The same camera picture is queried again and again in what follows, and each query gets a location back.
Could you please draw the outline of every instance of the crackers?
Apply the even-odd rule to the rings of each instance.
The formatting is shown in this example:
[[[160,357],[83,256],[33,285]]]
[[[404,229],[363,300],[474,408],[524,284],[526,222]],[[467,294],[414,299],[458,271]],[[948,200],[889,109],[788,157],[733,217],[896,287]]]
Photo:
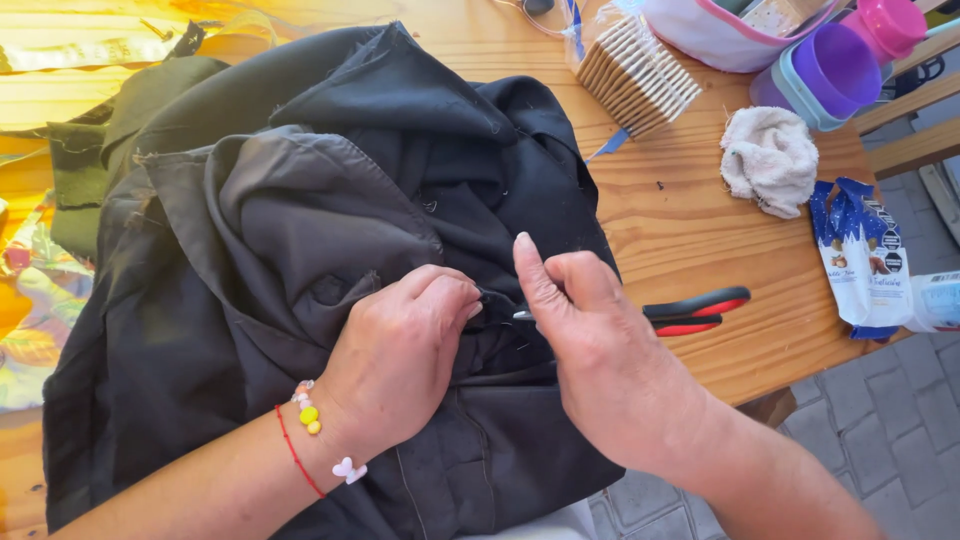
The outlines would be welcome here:
[[[577,79],[631,137],[680,116],[702,91],[677,59],[626,17],[594,41]]]

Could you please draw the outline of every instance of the forearm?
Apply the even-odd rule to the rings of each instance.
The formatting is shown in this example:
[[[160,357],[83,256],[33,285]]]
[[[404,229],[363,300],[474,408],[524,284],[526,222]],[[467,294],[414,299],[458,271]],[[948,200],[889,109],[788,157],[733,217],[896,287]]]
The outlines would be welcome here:
[[[734,540],[879,539],[876,522],[803,447],[710,397],[678,486],[713,508]]]
[[[343,479],[332,474],[332,467],[346,456],[345,445],[323,431],[307,433],[297,404],[285,404],[281,412],[317,486],[325,493],[338,486]],[[160,469],[53,537],[263,540],[318,498],[271,410]]]

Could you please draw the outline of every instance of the right hand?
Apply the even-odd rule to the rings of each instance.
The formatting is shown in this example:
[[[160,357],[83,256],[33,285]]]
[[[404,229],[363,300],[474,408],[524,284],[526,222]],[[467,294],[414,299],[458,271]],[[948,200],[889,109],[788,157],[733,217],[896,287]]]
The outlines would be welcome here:
[[[682,470],[719,402],[660,342],[610,266],[593,252],[544,263],[527,233],[516,238],[514,264],[577,429],[623,467],[664,478]]]

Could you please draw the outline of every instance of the red string bracelet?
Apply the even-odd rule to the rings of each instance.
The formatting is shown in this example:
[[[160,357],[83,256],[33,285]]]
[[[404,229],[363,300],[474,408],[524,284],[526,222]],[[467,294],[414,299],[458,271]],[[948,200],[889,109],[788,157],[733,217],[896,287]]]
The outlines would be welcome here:
[[[317,487],[317,484],[314,483],[313,479],[310,478],[310,475],[306,472],[306,469],[303,468],[303,464],[300,463],[300,458],[297,457],[297,451],[294,450],[294,443],[290,442],[290,435],[287,434],[287,428],[283,425],[283,415],[280,414],[280,405],[274,405],[276,409],[276,418],[280,421],[280,429],[283,430],[283,438],[287,440],[287,446],[290,448],[290,454],[294,456],[294,463],[297,463],[297,466],[300,467],[300,471],[303,473],[303,477],[306,478],[306,483],[310,484],[310,487],[317,492],[317,495],[321,499],[326,499],[326,495],[323,491]]]

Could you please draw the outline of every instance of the left hand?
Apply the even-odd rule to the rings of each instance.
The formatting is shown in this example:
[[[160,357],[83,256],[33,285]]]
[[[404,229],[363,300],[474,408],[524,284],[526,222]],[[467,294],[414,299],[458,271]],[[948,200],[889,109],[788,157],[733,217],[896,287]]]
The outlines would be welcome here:
[[[479,299],[462,272],[428,264],[357,302],[311,391],[321,437],[359,466],[422,430]]]

